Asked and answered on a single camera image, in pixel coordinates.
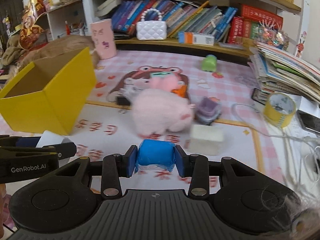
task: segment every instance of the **green toy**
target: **green toy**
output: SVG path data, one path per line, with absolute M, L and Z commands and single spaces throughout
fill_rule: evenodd
M 216 72 L 217 71 L 217 57 L 208 55 L 202 61 L 201 68 L 203 71 Z

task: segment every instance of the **white quilted handbag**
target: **white quilted handbag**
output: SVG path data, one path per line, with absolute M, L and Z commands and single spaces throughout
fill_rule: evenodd
M 145 21 L 144 19 L 148 12 L 156 12 L 158 20 Z M 137 23 L 137 38 L 140 41 L 162 41 L 167 38 L 167 24 L 162 20 L 159 10 L 151 8 L 141 14 L 141 21 Z

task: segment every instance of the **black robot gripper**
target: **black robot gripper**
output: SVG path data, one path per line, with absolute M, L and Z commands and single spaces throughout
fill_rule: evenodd
M 0 135 L 0 184 L 42 177 L 76 154 L 73 142 L 36 148 L 40 138 Z
M 133 145 L 100 162 L 80 157 L 18 190 L 9 210 L 19 230 L 9 239 L 250 240 L 290 230 L 284 200 L 299 201 L 292 190 L 231 157 L 210 162 L 180 146 L 176 167 L 181 177 L 192 177 L 188 194 L 123 194 L 119 177 L 132 176 L 137 152 Z M 101 176 L 101 194 L 90 190 L 92 176 Z M 219 176 L 215 194 L 209 194 L 209 176 Z

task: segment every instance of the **pink plush toy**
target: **pink plush toy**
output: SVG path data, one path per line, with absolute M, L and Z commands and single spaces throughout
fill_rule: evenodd
M 194 105 L 186 98 L 160 89 L 145 89 L 132 104 L 133 120 L 140 137 L 178 132 L 190 126 Z
M 150 88 L 171 92 L 174 89 L 180 88 L 178 82 L 178 77 L 174 74 L 170 74 L 165 77 L 152 77 L 149 81 L 149 86 Z

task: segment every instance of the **cardboard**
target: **cardboard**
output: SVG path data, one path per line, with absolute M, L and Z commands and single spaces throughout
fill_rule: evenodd
M 68 135 L 96 78 L 89 48 L 43 58 L 0 92 L 0 114 L 12 130 Z

